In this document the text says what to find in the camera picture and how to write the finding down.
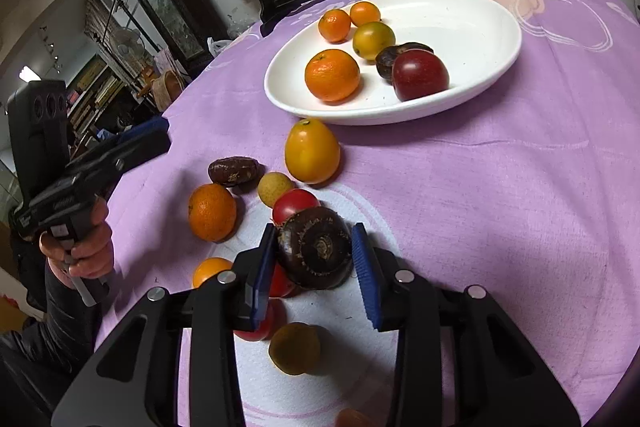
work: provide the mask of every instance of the glass cabinet door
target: glass cabinet door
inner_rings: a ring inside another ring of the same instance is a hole
[[[203,51],[172,0],[147,0],[147,2],[187,60]]]

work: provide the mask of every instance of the dark brown fruit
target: dark brown fruit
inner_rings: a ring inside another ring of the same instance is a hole
[[[255,179],[259,168],[260,164],[253,158],[220,158],[209,165],[209,178],[223,187],[235,187]]]
[[[433,50],[426,44],[420,44],[420,42],[406,42],[399,46],[389,46],[383,49],[376,57],[376,69],[378,74],[385,80],[391,80],[391,68],[394,61],[398,58],[398,55],[407,52],[408,50],[425,50],[433,53]]]
[[[338,214],[306,208],[284,222],[278,261],[287,277],[310,290],[335,288],[351,273],[351,237]]]

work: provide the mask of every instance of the date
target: date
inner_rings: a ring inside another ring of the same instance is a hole
[[[209,165],[209,178],[223,187],[236,187],[258,176],[260,164],[253,158],[232,156],[220,158]]]

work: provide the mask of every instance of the metal screw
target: metal screw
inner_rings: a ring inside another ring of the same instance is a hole
[[[218,282],[221,284],[229,284],[236,280],[236,272],[224,270],[218,274]]]
[[[146,298],[152,302],[155,302],[163,299],[165,295],[166,295],[166,291],[164,290],[164,288],[161,288],[160,286],[155,286],[146,293]]]
[[[469,288],[466,289],[466,292],[472,299],[484,299],[486,297],[486,290],[477,284],[469,286]]]
[[[396,272],[396,280],[398,282],[410,283],[415,279],[414,272],[411,270],[398,270]]]

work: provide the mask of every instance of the white oval plate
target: white oval plate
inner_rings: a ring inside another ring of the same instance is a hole
[[[449,89],[400,102],[393,86],[379,76],[375,63],[358,57],[351,37],[326,42],[311,24],[273,57],[264,77],[268,99],[300,117],[342,125],[377,125],[415,120],[444,111],[477,96],[518,58],[522,30],[516,19],[493,0],[369,0],[396,34],[396,43],[421,42],[433,48],[449,70]],[[350,6],[344,8],[348,13]],[[305,67],[315,54],[338,48],[360,66],[362,87],[344,103],[324,103],[306,88]]]

